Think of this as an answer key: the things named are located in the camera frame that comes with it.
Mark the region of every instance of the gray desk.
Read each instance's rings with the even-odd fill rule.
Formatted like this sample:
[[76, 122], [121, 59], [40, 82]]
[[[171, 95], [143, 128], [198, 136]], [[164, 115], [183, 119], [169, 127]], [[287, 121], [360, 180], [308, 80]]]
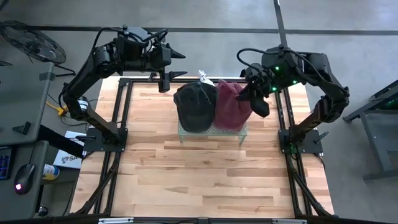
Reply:
[[[12, 146], [15, 153], [11, 178], [0, 180], [0, 195], [5, 201], [0, 204], [0, 221], [34, 216], [41, 198], [41, 186], [45, 184], [41, 178], [48, 147], [81, 156], [81, 145], [41, 125], [47, 93], [55, 76], [52, 70], [53, 63], [0, 67], [0, 146]], [[30, 123], [26, 133], [13, 130], [26, 122]], [[29, 162], [35, 145], [31, 162], [36, 166], [32, 188], [25, 195], [17, 195], [14, 191], [15, 174], [20, 166]]]
[[[23, 144], [15, 148], [14, 165], [12, 166], [11, 178], [0, 181], [0, 191], [3, 203], [0, 203], [0, 220], [15, 220], [32, 218], [35, 213], [37, 200], [39, 199], [40, 182], [42, 180], [45, 154], [49, 143], [39, 141], [37, 143]], [[20, 166], [29, 162], [36, 166], [31, 190], [18, 195], [14, 190], [14, 178]]]

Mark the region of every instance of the cap brim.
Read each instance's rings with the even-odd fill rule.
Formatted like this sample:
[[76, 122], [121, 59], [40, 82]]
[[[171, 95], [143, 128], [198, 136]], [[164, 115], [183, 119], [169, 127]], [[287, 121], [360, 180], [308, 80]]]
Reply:
[[203, 132], [209, 129], [211, 124], [213, 124], [215, 117], [213, 106], [211, 106], [211, 109], [206, 114], [199, 116], [187, 115], [187, 113], [184, 113], [180, 106], [177, 107], [177, 113], [182, 128], [186, 131], [194, 133]]

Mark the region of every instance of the maroon baseball cap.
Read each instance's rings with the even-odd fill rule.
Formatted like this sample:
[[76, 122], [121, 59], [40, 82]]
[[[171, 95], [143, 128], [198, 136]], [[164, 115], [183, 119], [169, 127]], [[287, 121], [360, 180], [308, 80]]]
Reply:
[[238, 101], [236, 99], [243, 87], [237, 83], [219, 80], [217, 89], [218, 99], [214, 126], [231, 131], [242, 130], [243, 125], [252, 113], [250, 101]]

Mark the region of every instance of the keyboard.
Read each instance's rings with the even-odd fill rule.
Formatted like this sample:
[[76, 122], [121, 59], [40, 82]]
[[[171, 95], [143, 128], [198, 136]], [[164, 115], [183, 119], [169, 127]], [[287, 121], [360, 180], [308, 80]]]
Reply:
[[11, 175], [12, 148], [0, 147], [0, 180], [8, 180]]

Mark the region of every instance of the black baseball cap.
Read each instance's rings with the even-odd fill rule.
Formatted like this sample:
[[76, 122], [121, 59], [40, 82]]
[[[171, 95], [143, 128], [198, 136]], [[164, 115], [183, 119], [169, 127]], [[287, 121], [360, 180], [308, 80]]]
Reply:
[[210, 128], [215, 117], [217, 92], [215, 86], [202, 82], [178, 88], [174, 103], [183, 129], [198, 133]]

